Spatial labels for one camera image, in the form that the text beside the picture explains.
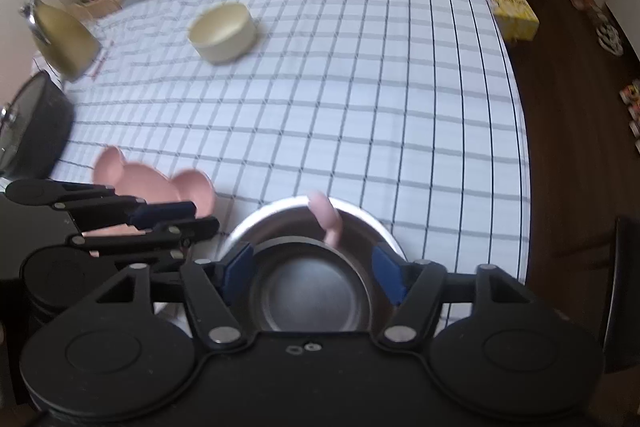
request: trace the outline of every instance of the wooden floor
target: wooden floor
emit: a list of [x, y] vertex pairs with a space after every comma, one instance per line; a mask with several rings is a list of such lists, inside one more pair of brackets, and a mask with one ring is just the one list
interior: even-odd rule
[[[540, 19], [538, 34], [510, 49], [529, 139], [527, 284], [597, 331], [606, 271], [580, 271], [578, 259], [551, 254], [611, 230], [616, 214], [640, 217], [640, 155], [618, 95], [640, 76], [640, 64], [630, 49], [622, 58], [604, 51], [593, 24], [568, 0], [527, 1]], [[639, 398], [640, 371], [626, 371], [605, 378], [593, 409], [615, 425]]]

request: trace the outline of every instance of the kettle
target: kettle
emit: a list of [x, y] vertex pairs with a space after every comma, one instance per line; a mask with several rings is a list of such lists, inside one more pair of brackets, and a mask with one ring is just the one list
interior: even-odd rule
[[81, 76], [100, 51], [100, 42], [64, 10], [30, 0], [21, 9], [36, 47], [67, 80]]

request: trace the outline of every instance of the metal bowl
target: metal bowl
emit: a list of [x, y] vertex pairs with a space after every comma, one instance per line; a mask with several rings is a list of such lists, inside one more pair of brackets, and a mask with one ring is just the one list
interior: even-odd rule
[[306, 196], [262, 207], [229, 235], [221, 258], [239, 241], [255, 247], [257, 276], [232, 308], [245, 328], [375, 334], [387, 322], [394, 309], [371, 272], [371, 251], [386, 243], [402, 258], [404, 253], [373, 216], [345, 201], [330, 201], [343, 222], [336, 249], [322, 242], [324, 230]]

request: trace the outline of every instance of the pink bowl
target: pink bowl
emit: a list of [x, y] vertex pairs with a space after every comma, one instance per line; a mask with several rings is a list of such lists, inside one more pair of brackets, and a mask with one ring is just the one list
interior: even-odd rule
[[[196, 217], [213, 214], [216, 203], [216, 192], [203, 172], [187, 169], [167, 178], [149, 165], [127, 163], [122, 151], [114, 146], [107, 147], [96, 160], [93, 182], [95, 185], [112, 185], [117, 195], [143, 198], [147, 203], [193, 201]], [[118, 225], [101, 229], [99, 233], [127, 233], [128, 229], [132, 227]]]

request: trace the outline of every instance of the white tablecloth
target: white tablecloth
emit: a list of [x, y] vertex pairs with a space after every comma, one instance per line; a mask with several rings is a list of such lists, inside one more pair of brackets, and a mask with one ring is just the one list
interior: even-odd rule
[[104, 63], [65, 85], [76, 123], [52, 178], [90, 182], [115, 144], [167, 175], [206, 172], [222, 239], [317, 188], [368, 210], [409, 259], [524, 279], [524, 117], [485, 0], [237, 0], [260, 39], [212, 66], [188, 27], [222, 1], [149, 0], [95, 23]]

